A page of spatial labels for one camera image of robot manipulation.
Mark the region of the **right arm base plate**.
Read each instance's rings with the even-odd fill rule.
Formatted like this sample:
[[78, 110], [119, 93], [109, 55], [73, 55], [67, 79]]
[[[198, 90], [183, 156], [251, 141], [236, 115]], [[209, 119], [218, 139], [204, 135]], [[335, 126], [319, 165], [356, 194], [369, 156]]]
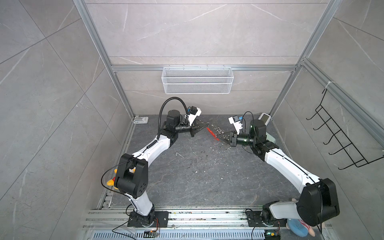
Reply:
[[262, 211], [246, 210], [245, 214], [246, 214], [246, 220], [248, 221], [249, 227], [278, 228], [278, 227], [285, 227], [287, 223], [287, 219], [265, 220], [263, 218]]

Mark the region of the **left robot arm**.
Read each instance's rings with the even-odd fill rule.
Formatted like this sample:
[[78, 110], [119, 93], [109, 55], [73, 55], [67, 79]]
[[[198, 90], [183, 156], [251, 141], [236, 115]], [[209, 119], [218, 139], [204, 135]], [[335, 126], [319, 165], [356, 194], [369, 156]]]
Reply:
[[144, 227], [151, 226], [155, 221], [155, 206], [146, 192], [149, 166], [176, 142], [180, 133], [190, 133], [194, 137], [207, 126], [200, 121], [195, 122], [201, 113], [201, 109], [194, 106], [187, 108], [186, 115], [181, 115], [177, 110], [170, 110], [166, 121], [160, 127], [159, 135], [134, 154], [122, 155], [119, 166], [114, 170], [116, 175], [107, 181], [108, 186], [113, 186], [129, 198], [134, 207], [133, 219]]

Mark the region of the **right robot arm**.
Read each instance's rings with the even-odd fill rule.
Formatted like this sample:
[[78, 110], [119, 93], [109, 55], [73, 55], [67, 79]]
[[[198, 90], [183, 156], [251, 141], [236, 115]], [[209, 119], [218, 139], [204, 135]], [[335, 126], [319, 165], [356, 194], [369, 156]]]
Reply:
[[230, 117], [229, 122], [235, 130], [229, 133], [226, 143], [231, 147], [249, 146], [254, 155], [274, 167], [300, 193], [295, 201], [265, 204], [261, 212], [265, 226], [272, 227], [280, 219], [293, 219], [314, 227], [340, 214], [335, 183], [310, 173], [269, 141], [262, 120], [252, 120], [248, 133], [241, 133], [243, 126], [238, 116]]

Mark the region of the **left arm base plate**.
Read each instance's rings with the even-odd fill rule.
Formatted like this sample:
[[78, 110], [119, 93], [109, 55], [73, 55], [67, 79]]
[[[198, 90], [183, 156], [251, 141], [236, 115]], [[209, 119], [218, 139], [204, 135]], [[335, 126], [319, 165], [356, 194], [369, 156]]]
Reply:
[[129, 221], [127, 223], [128, 227], [160, 227], [166, 228], [169, 221], [169, 212], [166, 211], [155, 211], [150, 212], [148, 216], [142, 216], [136, 212], [131, 212]]

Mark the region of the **grey key organizer red handle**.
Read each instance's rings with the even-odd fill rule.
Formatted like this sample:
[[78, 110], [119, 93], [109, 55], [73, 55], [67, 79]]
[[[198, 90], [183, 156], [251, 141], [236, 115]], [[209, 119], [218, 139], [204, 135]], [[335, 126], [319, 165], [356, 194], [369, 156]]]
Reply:
[[215, 140], [225, 143], [225, 140], [222, 136], [225, 132], [221, 128], [217, 127], [212, 123], [207, 122], [207, 130], [214, 137]]

